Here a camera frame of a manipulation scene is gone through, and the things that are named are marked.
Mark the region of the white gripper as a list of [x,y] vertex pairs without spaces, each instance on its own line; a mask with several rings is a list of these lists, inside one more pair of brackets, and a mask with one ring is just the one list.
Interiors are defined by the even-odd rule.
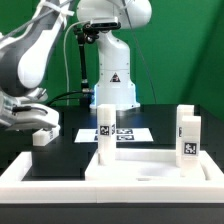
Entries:
[[0,128],[7,130],[52,129],[58,125],[59,113],[41,104],[22,104],[0,91]]

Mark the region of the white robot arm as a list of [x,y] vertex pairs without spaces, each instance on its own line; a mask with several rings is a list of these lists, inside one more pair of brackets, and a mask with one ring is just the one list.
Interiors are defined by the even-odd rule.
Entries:
[[40,0],[33,18],[18,28],[20,36],[0,34],[0,125],[10,130],[58,125],[58,112],[38,103],[45,95],[39,85],[71,16],[78,18],[84,41],[98,45],[99,81],[90,107],[114,104],[120,111],[138,107],[129,46],[112,32],[142,27],[151,15],[149,0]]

